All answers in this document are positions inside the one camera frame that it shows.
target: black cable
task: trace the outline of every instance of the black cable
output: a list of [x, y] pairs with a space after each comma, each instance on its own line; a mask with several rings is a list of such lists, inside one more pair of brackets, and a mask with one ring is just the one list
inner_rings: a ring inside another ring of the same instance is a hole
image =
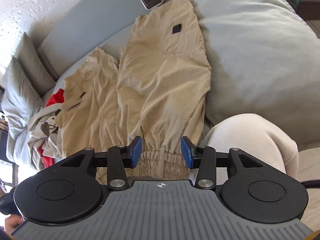
[[301, 184], [305, 188], [320, 188], [320, 179], [303, 181]]

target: silver bolt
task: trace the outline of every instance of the silver bolt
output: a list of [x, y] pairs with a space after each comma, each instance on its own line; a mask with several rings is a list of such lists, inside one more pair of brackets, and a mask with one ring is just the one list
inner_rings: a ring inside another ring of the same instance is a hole
[[212, 187], [214, 183], [209, 179], [201, 179], [198, 181], [200, 187]]
[[125, 185], [125, 181], [123, 179], [114, 179], [110, 182], [110, 186], [112, 187], [122, 187]]

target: red cloth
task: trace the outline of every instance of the red cloth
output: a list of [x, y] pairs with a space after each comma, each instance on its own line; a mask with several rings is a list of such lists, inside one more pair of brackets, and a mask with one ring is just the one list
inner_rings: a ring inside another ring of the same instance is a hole
[[[64, 92], [64, 90], [60, 88], [58, 90], [58, 92], [56, 92], [55, 94], [53, 94], [49, 98], [49, 100], [48, 100], [48, 102], [46, 103], [45, 106], [47, 107], [47, 106], [51, 106], [51, 105], [56, 104], [56, 103], [63, 103], [64, 102], [63, 92]], [[42, 162], [44, 164], [44, 167], [48, 168], [48, 167], [54, 165], [54, 160], [51, 157], [47, 157], [47, 156], [43, 156], [42, 155], [43, 154], [42, 145], [37, 149], [37, 151], [38, 151], [38, 153], [40, 153], [40, 155], [42, 157]]]
[[51, 106], [53, 104], [56, 104], [56, 103], [63, 103], [64, 102], [64, 98], [63, 98], [63, 92], [64, 90], [63, 89], [59, 89], [58, 92], [56, 92], [55, 94], [53, 94], [47, 104], [45, 106]]

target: person's leg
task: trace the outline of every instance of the person's leg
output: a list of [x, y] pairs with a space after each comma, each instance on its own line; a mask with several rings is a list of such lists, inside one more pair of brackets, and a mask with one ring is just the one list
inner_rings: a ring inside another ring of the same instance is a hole
[[237, 147], [295, 178], [299, 155], [295, 141], [273, 123], [256, 114], [239, 114], [211, 130], [208, 146], [217, 152]]

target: human hand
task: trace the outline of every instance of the human hand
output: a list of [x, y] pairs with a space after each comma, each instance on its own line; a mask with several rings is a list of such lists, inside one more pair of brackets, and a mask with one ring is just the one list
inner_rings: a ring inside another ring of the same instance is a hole
[[4, 220], [4, 231], [11, 234], [15, 228], [24, 222], [23, 218], [18, 215], [11, 215]]

